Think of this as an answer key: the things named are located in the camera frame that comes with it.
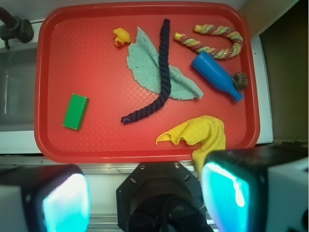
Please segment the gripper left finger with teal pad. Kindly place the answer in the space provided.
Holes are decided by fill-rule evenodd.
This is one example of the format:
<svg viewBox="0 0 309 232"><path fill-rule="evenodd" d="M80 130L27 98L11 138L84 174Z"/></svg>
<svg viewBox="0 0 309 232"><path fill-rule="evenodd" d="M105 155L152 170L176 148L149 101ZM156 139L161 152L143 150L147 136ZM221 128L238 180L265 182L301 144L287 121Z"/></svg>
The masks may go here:
<svg viewBox="0 0 309 232"><path fill-rule="evenodd" d="M90 211L89 182L77 165L0 169L2 232L85 232Z"/></svg>

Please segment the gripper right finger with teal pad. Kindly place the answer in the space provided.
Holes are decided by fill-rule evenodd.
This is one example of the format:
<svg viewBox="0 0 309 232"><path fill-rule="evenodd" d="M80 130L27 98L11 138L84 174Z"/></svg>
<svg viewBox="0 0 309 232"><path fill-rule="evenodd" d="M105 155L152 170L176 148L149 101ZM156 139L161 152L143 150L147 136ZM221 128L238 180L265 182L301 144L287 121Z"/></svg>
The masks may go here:
<svg viewBox="0 0 309 232"><path fill-rule="evenodd" d="M309 151L295 144L213 151L201 189L221 232L306 232Z"/></svg>

